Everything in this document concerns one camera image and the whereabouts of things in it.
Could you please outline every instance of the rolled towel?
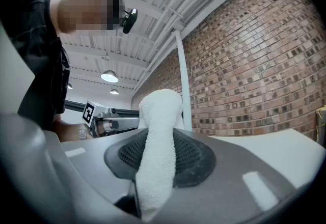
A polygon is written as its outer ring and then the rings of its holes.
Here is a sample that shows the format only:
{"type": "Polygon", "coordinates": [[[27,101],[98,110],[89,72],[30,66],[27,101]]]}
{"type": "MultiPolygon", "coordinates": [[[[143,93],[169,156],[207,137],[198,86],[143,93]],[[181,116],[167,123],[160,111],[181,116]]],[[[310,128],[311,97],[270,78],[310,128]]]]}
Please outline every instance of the rolled towel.
{"type": "Polygon", "coordinates": [[[184,129],[182,99],[172,90],[154,91],[139,105],[139,128],[148,128],[136,187],[142,220],[150,221],[169,198],[175,176],[173,128],[184,129]]]}

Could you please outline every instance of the ceiling lamp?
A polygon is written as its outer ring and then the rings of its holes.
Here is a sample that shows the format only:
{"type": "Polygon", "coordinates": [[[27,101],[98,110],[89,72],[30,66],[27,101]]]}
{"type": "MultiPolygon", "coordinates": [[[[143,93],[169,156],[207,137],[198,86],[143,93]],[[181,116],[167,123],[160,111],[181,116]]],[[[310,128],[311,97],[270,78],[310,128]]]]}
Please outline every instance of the ceiling lamp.
{"type": "Polygon", "coordinates": [[[118,90],[116,90],[116,89],[112,89],[110,91],[110,93],[113,94],[113,95],[118,95],[119,94],[118,90]]]}
{"type": "Polygon", "coordinates": [[[119,81],[117,75],[112,70],[106,70],[105,72],[103,72],[103,74],[101,74],[101,78],[111,83],[116,83],[119,81]]]}

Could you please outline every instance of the man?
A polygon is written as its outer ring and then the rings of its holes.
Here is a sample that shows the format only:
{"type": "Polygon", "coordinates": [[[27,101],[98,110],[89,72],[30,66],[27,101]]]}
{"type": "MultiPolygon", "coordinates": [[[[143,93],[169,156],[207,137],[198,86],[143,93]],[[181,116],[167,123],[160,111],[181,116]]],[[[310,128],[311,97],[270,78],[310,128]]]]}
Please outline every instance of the man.
{"type": "MultiPolygon", "coordinates": [[[[12,8],[12,15],[2,13],[2,22],[35,75],[18,113],[54,131],[61,142],[92,138],[86,125],[61,121],[70,68],[58,36],[117,28],[125,16],[123,0],[16,0],[12,8]]],[[[97,130],[104,133],[102,125],[97,130]]]]}

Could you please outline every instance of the black mesh grille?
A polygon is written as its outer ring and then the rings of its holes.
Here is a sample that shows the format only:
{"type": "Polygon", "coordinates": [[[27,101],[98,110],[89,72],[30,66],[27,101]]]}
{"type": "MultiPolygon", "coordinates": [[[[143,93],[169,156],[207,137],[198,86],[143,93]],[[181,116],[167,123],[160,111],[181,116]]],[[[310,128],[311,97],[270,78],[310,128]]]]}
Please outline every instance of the black mesh grille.
{"type": "MultiPolygon", "coordinates": [[[[121,147],[118,151],[119,158],[133,169],[139,169],[145,149],[147,136],[143,136],[136,141],[130,142],[121,147]]],[[[173,134],[174,147],[176,152],[176,175],[195,166],[200,160],[198,148],[185,139],[173,134]]]]}

